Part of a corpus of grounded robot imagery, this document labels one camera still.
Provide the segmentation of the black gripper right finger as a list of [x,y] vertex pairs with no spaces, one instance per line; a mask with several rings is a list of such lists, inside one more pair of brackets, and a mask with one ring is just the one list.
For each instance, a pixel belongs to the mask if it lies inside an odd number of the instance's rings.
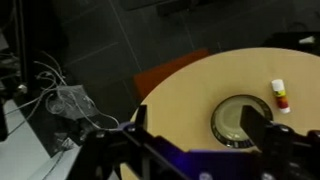
[[252,106],[245,105],[242,107],[240,126],[258,148],[263,147],[266,127],[271,125],[272,122]]

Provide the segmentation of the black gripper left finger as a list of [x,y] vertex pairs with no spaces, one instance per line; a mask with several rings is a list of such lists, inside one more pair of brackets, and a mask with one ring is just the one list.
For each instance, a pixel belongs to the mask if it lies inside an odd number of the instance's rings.
[[147,127],[147,106],[140,105],[135,118],[135,125],[145,129]]

